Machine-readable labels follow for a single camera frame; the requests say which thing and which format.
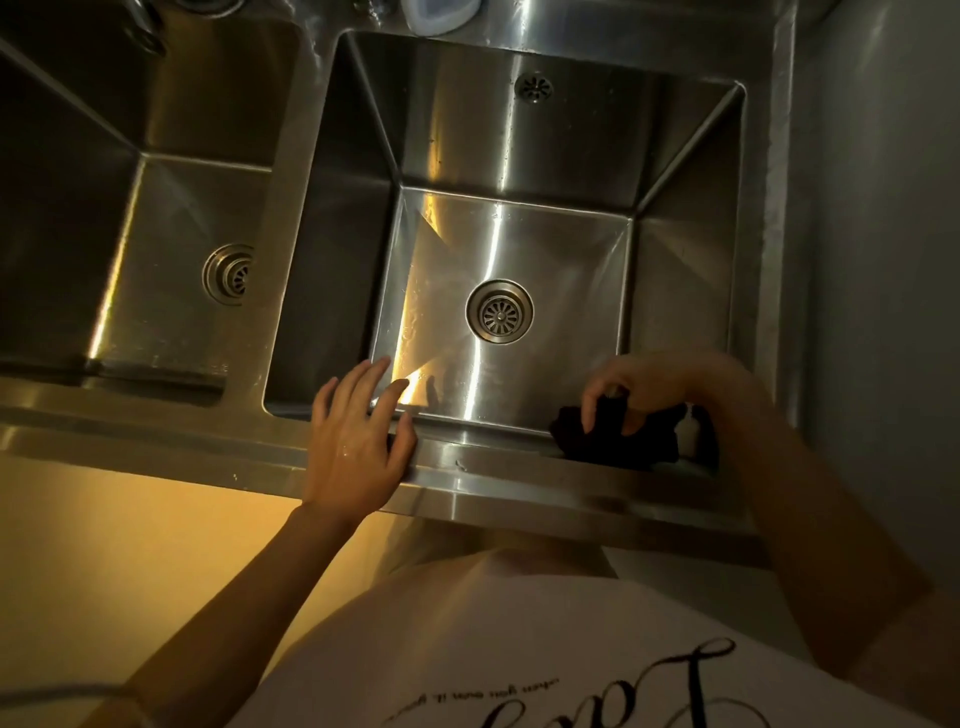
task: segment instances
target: sink basin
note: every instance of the sink basin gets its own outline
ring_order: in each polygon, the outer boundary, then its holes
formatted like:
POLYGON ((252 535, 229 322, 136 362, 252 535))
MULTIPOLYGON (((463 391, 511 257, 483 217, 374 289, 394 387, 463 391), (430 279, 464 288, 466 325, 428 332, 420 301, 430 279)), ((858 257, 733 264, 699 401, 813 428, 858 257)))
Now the sink basin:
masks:
POLYGON ((298 38, 163 13, 162 58, 120 4, 0 18, 0 374, 220 396, 298 38))
POLYGON ((401 408, 433 436, 548 452, 550 422, 609 357, 725 349, 737 92, 342 36, 267 409, 307 417, 319 384, 389 355, 381 385, 409 378, 401 408))

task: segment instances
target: white t-shirt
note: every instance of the white t-shirt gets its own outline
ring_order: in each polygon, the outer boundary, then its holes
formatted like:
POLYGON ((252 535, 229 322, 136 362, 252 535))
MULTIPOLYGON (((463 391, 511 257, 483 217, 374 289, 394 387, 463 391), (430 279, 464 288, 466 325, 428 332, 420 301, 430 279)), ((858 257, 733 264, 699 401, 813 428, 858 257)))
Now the white t-shirt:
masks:
POLYGON ((230 728, 932 725, 644 586, 523 571, 488 552, 392 576, 230 728))

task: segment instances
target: person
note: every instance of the person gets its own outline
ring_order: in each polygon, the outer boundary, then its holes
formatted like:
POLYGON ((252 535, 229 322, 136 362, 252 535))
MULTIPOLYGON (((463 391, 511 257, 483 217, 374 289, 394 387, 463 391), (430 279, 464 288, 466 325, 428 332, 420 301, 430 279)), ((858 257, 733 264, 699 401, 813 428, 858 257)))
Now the person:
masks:
MULTIPOLYGON (((762 385, 709 352, 613 359, 586 385, 584 429, 613 385, 629 391, 626 429, 678 402, 707 409, 821 669, 561 552, 501 549, 391 574, 261 684, 324 569, 384 506, 414 452, 409 413, 387 444, 405 380, 369 411, 387 366, 364 362, 321 388, 302 504, 130 679, 151 724, 928 724, 922 714, 960 725, 957 602, 865 513, 762 385)), ((135 724, 113 700, 84 728, 135 724)))

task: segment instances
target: stainless steel countertop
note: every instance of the stainless steel countertop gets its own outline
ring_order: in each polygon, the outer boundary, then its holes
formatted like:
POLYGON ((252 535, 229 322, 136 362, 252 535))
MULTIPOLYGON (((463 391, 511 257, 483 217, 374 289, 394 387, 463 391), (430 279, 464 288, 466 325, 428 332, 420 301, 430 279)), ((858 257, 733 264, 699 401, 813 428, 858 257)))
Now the stainless steel countertop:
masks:
MULTIPOLYGON (((308 425, 264 409, 286 281, 338 38, 350 30, 408 36, 400 15, 380 25, 344 0, 251 3, 287 15, 301 43, 284 116, 242 334, 224 349, 229 375, 208 407, 0 377, 0 450, 108 470, 295 497, 308 425)), ((729 349, 796 417, 791 355, 800 330, 780 322, 803 291, 784 269, 793 43, 797 9, 670 10, 647 3, 488 0, 443 40, 733 82, 745 92, 729 349)), ((765 554, 729 483, 628 473, 482 447, 420 427, 410 472, 386 510, 516 528, 611 546, 651 547, 746 564, 765 554)))

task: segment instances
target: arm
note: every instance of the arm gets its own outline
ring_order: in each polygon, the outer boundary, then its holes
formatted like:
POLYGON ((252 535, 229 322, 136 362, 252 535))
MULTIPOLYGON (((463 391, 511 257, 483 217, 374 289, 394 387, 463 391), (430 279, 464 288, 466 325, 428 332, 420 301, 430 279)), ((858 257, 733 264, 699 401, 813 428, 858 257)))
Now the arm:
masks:
POLYGON ((713 419, 817 663, 843 677, 888 624, 932 590, 777 411, 762 385, 719 353, 663 352, 611 361, 584 393, 584 430, 611 385, 630 390, 626 428, 680 401, 713 419))
MULTIPOLYGON (((130 679, 158 725, 219 728, 256 689, 290 622, 327 565, 369 513, 396 489, 417 437, 410 416, 387 432, 406 380, 394 382, 372 414, 368 404, 386 371, 364 362, 313 406, 303 503, 279 533, 130 679)), ((83 728, 136 726, 129 706, 104 704, 83 728)))

